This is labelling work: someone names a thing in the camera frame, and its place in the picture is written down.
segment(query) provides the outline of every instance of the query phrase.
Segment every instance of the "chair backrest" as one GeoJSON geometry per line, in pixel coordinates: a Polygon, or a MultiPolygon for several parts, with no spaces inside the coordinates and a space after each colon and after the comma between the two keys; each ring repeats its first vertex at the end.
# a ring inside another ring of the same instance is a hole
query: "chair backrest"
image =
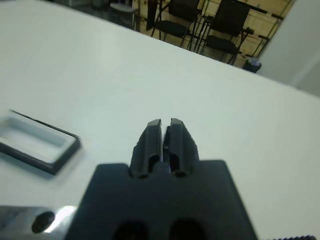
{"type": "Polygon", "coordinates": [[[244,27],[250,8],[234,0],[222,0],[211,21],[211,28],[238,36],[244,27]]]}
{"type": "Polygon", "coordinates": [[[199,0],[171,0],[169,14],[188,22],[194,22],[197,17],[199,0]]]}

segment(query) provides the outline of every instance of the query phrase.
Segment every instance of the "white tabletop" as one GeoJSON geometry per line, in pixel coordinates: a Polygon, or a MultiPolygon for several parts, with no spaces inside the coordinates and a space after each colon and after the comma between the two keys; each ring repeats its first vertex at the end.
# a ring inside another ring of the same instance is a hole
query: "white tabletop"
{"type": "Polygon", "coordinates": [[[149,121],[179,118],[227,162],[260,239],[320,238],[318,98],[49,3],[0,3],[0,33],[0,110],[83,145],[54,177],[2,155],[0,205],[78,205],[97,164],[129,164],[149,121]]]}

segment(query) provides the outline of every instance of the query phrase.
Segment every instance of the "wall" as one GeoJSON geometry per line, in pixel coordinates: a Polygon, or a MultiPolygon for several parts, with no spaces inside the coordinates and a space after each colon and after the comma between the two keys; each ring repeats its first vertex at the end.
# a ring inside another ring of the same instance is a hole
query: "wall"
{"type": "Polygon", "coordinates": [[[319,0],[297,0],[262,54],[258,74],[302,86],[305,76],[320,61],[319,10],[319,0]]]}

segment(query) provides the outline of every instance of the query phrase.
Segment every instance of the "black frame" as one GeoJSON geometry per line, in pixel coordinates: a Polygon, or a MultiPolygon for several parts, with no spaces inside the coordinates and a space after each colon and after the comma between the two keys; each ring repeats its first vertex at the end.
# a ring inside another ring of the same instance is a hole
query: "black frame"
{"type": "Polygon", "coordinates": [[[8,145],[5,145],[4,143],[0,142],[0,153],[4,153],[10,157],[13,157],[15,159],[18,159],[28,165],[31,165],[37,169],[40,169],[42,171],[45,171],[49,174],[55,175],[57,172],[63,167],[63,165],[71,158],[71,156],[81,147],[80,139],[77,135],[74,135],[70,132],[64,131],[62,129],[59,129],[57,127],[54,127],[52,125],[49,125],[45,122],[33,119],[29,116],[23,115],[19,112],[16,112],[14,110],[11,110],[13,113],[18,114],[20,116],[23,116],[27,119],[30,119],[32,121],[35,121],[39,124],[42,124],[46,127],[52,128],[56,131],[62,132],[66,135],[70,135],[75,138],[74,143],[53,163],[47,163],[40,159],[37,159],[33,156],[30,156],[28,154],[25,154],[24,152],[18,151],[8,145]]]}

